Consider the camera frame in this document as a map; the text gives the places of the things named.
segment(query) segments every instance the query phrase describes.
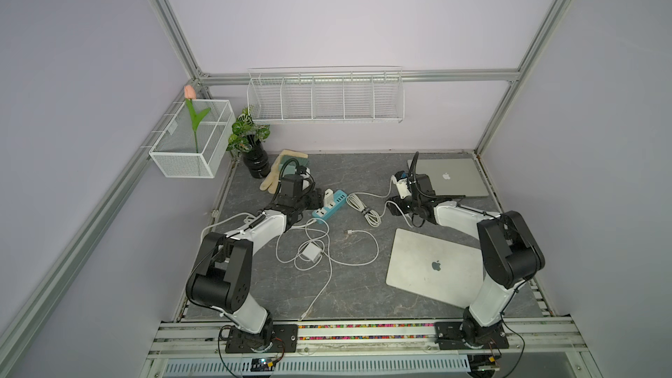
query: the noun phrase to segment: white power adapter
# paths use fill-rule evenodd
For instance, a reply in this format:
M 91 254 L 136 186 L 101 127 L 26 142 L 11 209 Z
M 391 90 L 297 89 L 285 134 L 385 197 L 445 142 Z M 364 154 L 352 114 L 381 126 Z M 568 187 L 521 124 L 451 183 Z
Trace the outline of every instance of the white power adapter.
M 324 207 L 327 209 L 333 209 L 333 207 L 336 206 L 336 203 L 334 203 L 334 192 L 332 189 L 326 189 L 324 190 Z
M 317 263 L 317 259 L 320 258 L 320 254 L 322 254 L 322 248 L 319 248 L 312 242 L 309 242 L 306 248 L 301 251 L 301 255 L 313 263 Z

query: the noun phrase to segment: green leaves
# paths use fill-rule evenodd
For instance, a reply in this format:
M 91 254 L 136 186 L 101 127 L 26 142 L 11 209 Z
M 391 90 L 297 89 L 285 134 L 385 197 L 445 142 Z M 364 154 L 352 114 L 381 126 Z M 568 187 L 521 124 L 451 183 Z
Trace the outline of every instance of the green leaves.
M 229 136 L 229 145 L 226 147 L 226 150 L 232 151 L 234 149 L 240 152 L 248 152 L 252 150 L 252 145 L 250 145 L 249 140 L 245 136 L 240 137 L 232 134 Z
M 252 150 L 252 144 L 248 136 L 253 136 L 254 141 L 264 141 L 271 135 L 269 125 L 256 125 L 250 115 L 251 107 L 245 107 L 242 114 L 236 118 L 236 122 L 231 125 L 231 136 L 229 136 L 229 145 L 226 150 L 230 152 L 249 152 Z
M 231 131 L 238 136 L 254 134 L 254 128 L 255 128 L 254 122 L 252 122 L 251 120 L 250 122 L 240 120 L 240 117 L 238 121 L 234 122 L 231 125 Z
M 257 127 L 257 139 L 264 141 L 271 135 L 271 128 L 268 125 Z
M 191 130 L 196 132 L 198 129 L 198 125 L 203 121 L 203 118 L 205 118 L 206 115 L 210 112 L 210 107 L 204 109 L 200 113 L 196 113 L 196 110 L 194 110 L 194 103 L 191 100 L 184 100 L 184 103 L 187 105 L 187 108 L 189 109 L 189 116 L 191 116 Z

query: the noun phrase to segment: red wire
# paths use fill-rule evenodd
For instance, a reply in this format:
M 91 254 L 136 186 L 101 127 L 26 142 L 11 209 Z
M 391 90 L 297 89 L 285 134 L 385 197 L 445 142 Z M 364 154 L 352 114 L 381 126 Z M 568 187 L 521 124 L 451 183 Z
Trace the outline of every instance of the red wire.
M 281 339 L 279 339 L 277 337 L 273 337 L 273 340 L 277 340 L 280 343 L 282 343 L 282 355 L 279 358 L 277 358 L 273 361 L 273 363 L 278 363 L 282 360 L 283 357 L 285 357 L 285 342 L 283 342 Z
M 492 357 L 494 358 L 494 357 L 495 357 L 495 352 L 492 350 L 492 343 L 495 343 L 495 341 L 494 341 L 494 340 L 490 340 L 490 341 L 488 342 L 488 346 L 490 347 L 490 353 L 492 354 Z M 501 350 L 499 350 L 499 347 L 497 348 L 497 350 L 499 351 L 499 355 L 501 356 L 501 353 L 502 353 L 502 352 L 501 352 Z M 497 362 L 497 360 L 495 360 L 495 365 L 496 365 L 496 366 L 499 366 L 499 363 Z

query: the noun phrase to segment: black cable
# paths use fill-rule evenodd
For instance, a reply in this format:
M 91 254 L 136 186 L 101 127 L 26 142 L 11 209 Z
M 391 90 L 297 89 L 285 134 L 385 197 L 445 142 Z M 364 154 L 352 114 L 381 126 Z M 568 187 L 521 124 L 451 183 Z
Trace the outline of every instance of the black cable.
M 233 235 L 231 235 L 231 237 L 234 237 L 234 236 L 238 235 L 239 233 L 240 233 L 240 232 L 238 231 L 238 232 L 234 233 Z M 191 284 L 191 292 L 188 292 L 188 291 L 187 291 L 187 286 L 189 285 L 189 280 L 191 279 L 191 276 L 194 275 L 194 273 L 196 272 L 196 270 L 198 269 L 198 267 L 199 267 L 201 264 L 203 264 L 203 262 L 206 260 L 206 258 L 208 258 L 208 256 L 210 256 L 210 259 L 213 259 L 213 258 L 215 258 L 216 256 L 218 256 L 219 253 L 221 253 L 221 252 L 223 251 L 223 249 L 224 249 L 224 247 L 222 246 L 222 248 L 219 249 L 219 251 L 217 251 L 213 256 L 210 256 L 211 253 L 208 252 L 208 253 L 206 254 L 206 256 L 203 257 L 203 258 L 198 262 L 198 264 L 196 265 L 196 267 L 194 267 L 194 269 L 191 271 L 191 273 L 189 273 L 189 276 L 187 276 L 187 283 L 184 284 L 184 294 L 185 294 L 185 296 L 187 297 L 187 300 L 189 300 L 189 302 L 191 302 L 191 303 L 194 304 L 195 306 L 198 306 L 198 307 L 201 307 L 201 308 L 212 309 L 211 307 L 207 307 L 207 306 L 205 306 L 205 305 L 201 305 L 201 304 L 199 304 L 199 303 L 197 303 L 197 302 L 194 302 L 194 300 L 193 300 L 192 298 L 189 297 L 189 294 L 190 294 L 190 293 L 193 293 L 193 291 L 194 291 L 194 285 L 196 284 L 196 281 L 194 281 L 194 282 Z
M 423 219 L 422 222 L 420 223 L 420 226 L 416 225 L 415 222 L 413 221 L 415 219 L 415 213 L 411 215 L 411 225 L 413 225 L 416 228 L 422 228 L 422 225 L 425 224 L 425 220 Z
M 227 325 L 227 326 L 224 325 L 222 328 L 219 329 L 219 335 L 217 335 L 217 353 L 219 354 L 219 358 L 222 360 L 222 364 L 224 365 L 224 368 L 226 368 L 226 370 L 227 370 L 231 375 L 233 375 L 234 377 L 236 377 L 236 378 L 240 378 L 238 375 L 236 375 L 236 374 L 234 374 L 233 372 L 231 372 L 231 369 L 229 369 L 229 367 L 226 365 L 226 362 L 224 362 L 224 358 L 222 357 L 222 349 L 220 349 L 220 347 L 219 347 L 219 342 L 222 341 L 222 340 L 224 340 L 224 338 L 222 337 L 222 332 L 223 332 L 224 329 L 227 328 L 227 327 L 228 327 L 228 328 L 231 328 L 230 325 Z
M 504 222 L 504 221 L 502 220 L 502 215 L 504 215 L 504 213 L 500 213 L 499 216 L 492 216 L 490 213 L 487 213 L 486 211 L 478 210 L 478 209 L 473 209 L 473 208 L 471 208 L 471 207 L 467 207 L 467 206 L 462 206 L 462 205 L 460 205 L 460 202 L 458 202 L 458 203 L 456 204 L 456 206 L 459 207 L 459 208 L 461 208 L 461 209 L 468 210 L 468 211 L 470 211 L 470 212 L 474 212 L 475 214 L 480 214 L 480 215 L 483 215 L 483 216 L 490 216 L 491 218 L 493 218 L 493 219 L 494 219 L 497 223 L 499 223 L 500 225 L 505 226 L 506 228 L 508 228 L 508 229 L 510 229 L 511 231 L 514 231 L 514 232 L 516 232 L 518 235 L 520 235 L 520 232 L 518 232 L 513 226 L 508 225 L 506 222 Z
M 307 172 L 307 175 L 308 175 L 308 178 L 310 179 L 310 187 L 308 188 L 308 192 L 310 192 L 310 191 L 313 191 L 315 189 L 315 179 L 308 172 Z
M 513 293 L 518 293 L 518 289 L 520 289 L 523 285 L 525 285 L 525 283 L 527 283 L 527 281 L 523 281 L 523 283 L 521 283 L 520 285 L 516 286 L 516 289 L 513 290 Z M 499 313 L 499 316 L 500 316 L 501 319 L 502 319 L 502 324 L 504 324 L 504 325 L 506 326 L 506 328 L 508 328 L 508 329 L 509 329 L 511 332 L 513 332 L 515 335 L 517 335 L 517 336 L 520 338 L 520 340 L 523 340 L 523 349 L 520 350 L 520 355 L 518 355 L 518 360 L 517 360 L 516 363 L 513 365 L 513 368 L 511 368 L 511 370 L 508 372 L 508 374 L 504 375 L 504 376 L 501 377 L 501 378 L 507 378 L 510 374 L 513 373 L 513 371 L 516 370 L 516 367 L 518 366 L 518 364 L 520 363 L 521 358 L 523 357 L 523 352 L 525 352 L 525 339 L 523 338 L 523 336 L 521 336 L 521 335 L 518 334 L 517 332 L 513 331 L 513 330 L 511 329 L 511 327 L 509 327 L 509 325 L 504 321 L 504 311 L 506 311 L 507 307 L 509 306 L 509 304 L 511 303 L 512 300 L 513 300 L 513 297 L 512 297 L 511 299 L 509 299 L 509 301 L 506 303 L 506 305 L 504 306 L 504 309 L 502 309 L 501 312 Z
M 275 193 L 273 193 L 273 198 L 271 198 L 271 203 L 275 201 L 275 199 L 278 197 L 278 194 L 280 194 L 280 181 L 282 179 L 282 176 L 285 174 L 285 168 L 287 168 L 287 165 L 294 163 L 296 166 L 296 172 L 298 172 L 298 167 L 300 166 L 298 159 L 295 157 L 292 157 L 285 161 L 284 164 L 282 164 L 282 168 L 280 169 L 280 176 L 278 177 L 278 186 L 275 188 Z
M 417 190 L 418 193 L 420 193 L 421 195 L 423 195 L 425 197 L 429 197 L 429 198 L 449 198 L 450 200 L 452 200 L 453 198 L 465 198 L 466 197 L 465 195 L 434 195 L 434 196 L 431 196 L 431 195 L 425 194 L 423 192 L 423 190 L 420 189 L 420 186 L 418 186 L 417 175 L 415 173 L 415 165 L 418 162 L 418 156 L 419 155 L 420 155 L 420 152 L 416 152 L 415 155 L 413 155 L 413 160 L 411 161 L 411 167 L 408 169 L 408 177 L 409 178 L 411 176 L 413 177 L 412 178 L 413 181 L 411 182 L 411 184 L 413 184 L 413 186 L 415 186 L 415 189 Z

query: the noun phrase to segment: pink tulip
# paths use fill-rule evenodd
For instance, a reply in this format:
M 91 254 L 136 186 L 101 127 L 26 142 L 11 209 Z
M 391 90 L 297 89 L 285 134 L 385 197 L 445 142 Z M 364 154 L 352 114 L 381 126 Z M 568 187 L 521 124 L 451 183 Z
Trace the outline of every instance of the pink tulip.
M 185 99 L 196 99 L 196 91 L 194 90 L 194 87 L 191 85 L 187 85 L 184 87 L 184 98 Z

